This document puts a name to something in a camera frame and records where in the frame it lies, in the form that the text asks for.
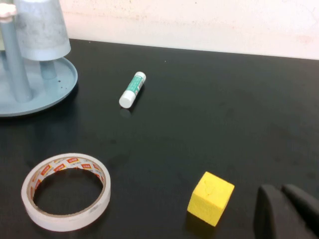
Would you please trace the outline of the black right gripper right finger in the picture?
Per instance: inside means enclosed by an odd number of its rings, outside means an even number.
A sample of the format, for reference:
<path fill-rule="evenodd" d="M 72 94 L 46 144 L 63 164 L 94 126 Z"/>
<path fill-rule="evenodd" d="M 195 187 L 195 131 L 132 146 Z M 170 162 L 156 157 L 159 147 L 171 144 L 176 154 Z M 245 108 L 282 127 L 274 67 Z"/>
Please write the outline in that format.
<path fill-rule="evenodd" d="M 319 233 L 319 200 L 293 184 L 282 186 L 282 192 L 291 201 L 307 226 Z"/>

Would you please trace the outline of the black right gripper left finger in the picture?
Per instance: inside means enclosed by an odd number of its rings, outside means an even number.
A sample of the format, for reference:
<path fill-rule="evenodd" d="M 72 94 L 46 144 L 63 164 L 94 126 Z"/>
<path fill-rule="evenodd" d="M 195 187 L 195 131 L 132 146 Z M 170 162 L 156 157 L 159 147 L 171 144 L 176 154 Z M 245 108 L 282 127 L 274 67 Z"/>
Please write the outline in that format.
<path fill-rule="evenodd" d="M 267 184 L 259 187 L 253 221 L 255 238 L 316 239 L 317 234 L 307 226 L 281 189 Z"/>

